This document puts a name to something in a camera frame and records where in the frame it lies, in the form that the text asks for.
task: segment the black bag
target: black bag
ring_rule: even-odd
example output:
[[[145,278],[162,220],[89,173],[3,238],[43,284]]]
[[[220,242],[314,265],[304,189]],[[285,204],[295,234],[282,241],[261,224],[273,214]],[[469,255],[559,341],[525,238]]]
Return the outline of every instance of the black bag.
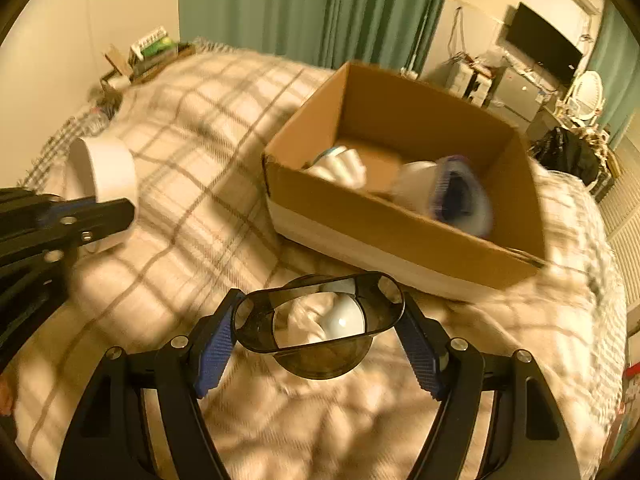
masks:
[[[585,186],[597,179],[600,161],[587,142],[566,128],[556,126],[537,140],[530,155],[548,170],[578,177]]]

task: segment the blue gripper pad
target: blue gripper pad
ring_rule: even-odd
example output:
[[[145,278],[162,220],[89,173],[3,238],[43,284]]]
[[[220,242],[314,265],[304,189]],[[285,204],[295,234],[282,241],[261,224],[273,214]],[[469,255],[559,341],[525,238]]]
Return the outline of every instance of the blue gripper pad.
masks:
[[[434,399],[442,400],[445,385],[438,374],[438,357],[407,310],[396,322],[396,333],[420,387]]]
[[[226,311],[225,317],[200,354],[199,374],[193,385],[199,399],[207,395],[210,389],[218,386],[234,349],[231,338],[231,311],[231,308]]]

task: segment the cable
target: cable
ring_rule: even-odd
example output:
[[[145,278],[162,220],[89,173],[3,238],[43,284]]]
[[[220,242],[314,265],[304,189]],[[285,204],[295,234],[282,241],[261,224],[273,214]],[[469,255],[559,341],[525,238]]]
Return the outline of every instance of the cable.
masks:
[[[463,7],[458,7],[456,13],[453,16],[453,24],[451,25],[451,34],[449,35],[449,43],[447,43],[447,50],[449,51],[449,57],[451,59],[460,59],[469,57],[466,51],[465,43],[465,27],[464,27],[464,14]],[[458,46],[458,29],[460,29],[460,40],[462,42],[462,50],[456,51]]]

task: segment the white cup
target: white cup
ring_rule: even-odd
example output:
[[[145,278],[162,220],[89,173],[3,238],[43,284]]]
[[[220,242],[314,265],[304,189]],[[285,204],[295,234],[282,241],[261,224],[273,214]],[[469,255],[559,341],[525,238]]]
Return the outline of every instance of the white cup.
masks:
[[[391,193],[394,202],[420,215],[431,216],[430,199],[438,180],[438,165],[429,160],[400,168]]]
[[[138,215],[138,185],[131,153],[115,137],[81,137],[69,147],[66,161],[64,198],[76,200],[94,196],[96,202],[127,198]],[[82,247],[83,253],[99,253],[125,242],[132,234],[133,222],[125,230]]]

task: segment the checkered bedspread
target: checkered bedspread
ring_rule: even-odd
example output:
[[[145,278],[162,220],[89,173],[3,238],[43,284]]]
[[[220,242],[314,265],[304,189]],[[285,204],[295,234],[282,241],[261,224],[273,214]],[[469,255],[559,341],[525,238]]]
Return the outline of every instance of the checkered bedspread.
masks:
[[[260,152],[329,75],[253,52],[209,53],[127,93],[102,134],[122,139],[134,156],[134,235],[77,264],[71,298],[14,361],[18,443],[44,478],[54,475],[76,403],[108,347],[158,348],[215,311],[231,287],[249,292],[310,272],[351,272],[273,231],[261,177]],[[63,193],[68,134],[51,141],[27,185]],[[415,299],[450,336],[481,351],[535,355],[589,478],[621,395],[623,286],[582,184],[533,167],[549,265],[482,304],[418,292]],[[147,400],[152,434],[162,435],[152,392]],[[483,394],[465,479],[478,471],[490,403]],[[407,476],[437,403],[418,387],[389,331],[355,370],[329,381],[302,380],[236,346],[201,408],[231,478],[369,480]],[[153,441],[161,474],[171,478],[166,441]]]

